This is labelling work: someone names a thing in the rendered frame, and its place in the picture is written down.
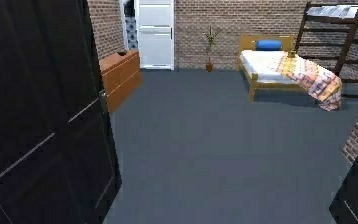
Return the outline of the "potted green house plant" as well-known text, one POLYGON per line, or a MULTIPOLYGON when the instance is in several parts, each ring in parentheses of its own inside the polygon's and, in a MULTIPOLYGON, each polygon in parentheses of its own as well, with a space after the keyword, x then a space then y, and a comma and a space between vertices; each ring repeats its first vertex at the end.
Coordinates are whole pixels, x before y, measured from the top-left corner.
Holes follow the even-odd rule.
POLYGON ((212 27, 209 27, 209 31, 205 33, 205 37, 207 39, 207 63, 206 63, 206 71, 212 72, 213 71, 213 63, 211 61, 211 55, 212 55, 212 46, 215 44, 215 38, 218 36, 219 30, 213 30, 212 27))

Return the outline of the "orange wooden chest of drawers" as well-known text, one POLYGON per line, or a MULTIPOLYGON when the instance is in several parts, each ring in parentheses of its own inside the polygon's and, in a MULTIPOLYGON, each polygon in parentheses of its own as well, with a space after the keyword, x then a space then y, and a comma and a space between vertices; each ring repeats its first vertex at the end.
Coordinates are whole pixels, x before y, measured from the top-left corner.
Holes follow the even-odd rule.
POLYGON ((129 50, 125 55, 109 55, 99 61, 106 93, 107 108, 110 113, 126 100, 140 85, 140 57, 137 50, 129 50))

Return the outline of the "white room door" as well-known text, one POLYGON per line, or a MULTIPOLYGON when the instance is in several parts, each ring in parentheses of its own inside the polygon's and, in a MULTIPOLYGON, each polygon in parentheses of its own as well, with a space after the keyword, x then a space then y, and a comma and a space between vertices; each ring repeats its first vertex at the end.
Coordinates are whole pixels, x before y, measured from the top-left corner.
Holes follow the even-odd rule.
POLYGON ((136 0, 135 10, 140 66, 173 70, 174 0, 136 0))

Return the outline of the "wooden bed with white mattress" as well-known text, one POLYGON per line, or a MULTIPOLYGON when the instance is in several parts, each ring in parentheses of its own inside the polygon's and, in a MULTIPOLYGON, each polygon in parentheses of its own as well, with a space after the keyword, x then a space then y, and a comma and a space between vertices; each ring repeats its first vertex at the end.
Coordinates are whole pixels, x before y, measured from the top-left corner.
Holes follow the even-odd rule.
POLYGON ((298 84, 276 71, 281 56, 293 49, 292 35, 247 35, 239 37, 236 70, 242 70, 249 84, 249 101, 254 101, 257 90, 306 92, 298 84), (279 51, 257 51, 258 40, 279 40, 279 51))

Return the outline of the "blue pillow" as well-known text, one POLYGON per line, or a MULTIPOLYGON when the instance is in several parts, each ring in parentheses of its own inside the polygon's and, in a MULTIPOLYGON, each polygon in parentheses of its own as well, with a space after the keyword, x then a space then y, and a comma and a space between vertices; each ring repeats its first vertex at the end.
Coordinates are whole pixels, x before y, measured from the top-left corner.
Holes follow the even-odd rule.
POLYGON ((258 40, 255 43, 257 51, 279 51, 282 48, 282 42, 279 40, 258 40))

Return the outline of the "black room door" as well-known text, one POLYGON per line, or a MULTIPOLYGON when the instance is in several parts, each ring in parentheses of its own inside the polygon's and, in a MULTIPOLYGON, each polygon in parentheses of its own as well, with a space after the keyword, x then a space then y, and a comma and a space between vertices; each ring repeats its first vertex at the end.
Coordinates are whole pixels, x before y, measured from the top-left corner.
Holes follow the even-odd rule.
POLYGON ((0 224, 104 224, 120 185, 87 0, 0 0, 0 224))

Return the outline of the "orange patterned blanket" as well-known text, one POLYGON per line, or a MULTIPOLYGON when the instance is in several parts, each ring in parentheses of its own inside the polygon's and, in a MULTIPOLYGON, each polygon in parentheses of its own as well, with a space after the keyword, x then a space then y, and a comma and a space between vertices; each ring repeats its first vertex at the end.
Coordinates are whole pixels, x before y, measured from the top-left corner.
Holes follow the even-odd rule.
POLYGON ((309 96, 316 99, 321 109, 333 111, 341 107, 342 81, 328 69, 299 55, 289 57, 285 53, 276 71, 298 84, 309 96))

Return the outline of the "dark brown ladder shelf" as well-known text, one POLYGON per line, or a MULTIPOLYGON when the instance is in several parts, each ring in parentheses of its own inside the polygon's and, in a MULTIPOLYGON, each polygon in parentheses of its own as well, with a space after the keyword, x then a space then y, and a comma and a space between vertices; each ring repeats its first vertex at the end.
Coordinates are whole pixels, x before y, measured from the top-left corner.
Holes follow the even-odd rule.
POLYGON ((300 47, 340 47, 338 56, 305 55, 305 59, 335 60, 336 64, 331 71, 339 76, 344 65, 358 65, 358 59, 348 59, 347 55, 352 45, 358 45, 355 37, 358 30, 358 3, 312 3, 308 1, 303 11, 299 32, 295 41, 294 50, 300 47), (320 22, 330 25, 346 25, 346 28, 306 28, 306 22, 320 22), (304 33, 345 33, 343 43, 311 43, 303 42, 304 33))

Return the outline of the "black cupboard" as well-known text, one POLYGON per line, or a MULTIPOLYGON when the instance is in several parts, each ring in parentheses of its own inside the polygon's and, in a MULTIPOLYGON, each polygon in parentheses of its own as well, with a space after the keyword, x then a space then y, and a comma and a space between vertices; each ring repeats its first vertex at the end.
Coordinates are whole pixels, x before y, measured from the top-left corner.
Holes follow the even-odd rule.
POLYGON ((329 206, 329 211, 336 224, 358 224, 358 156, 329 206))

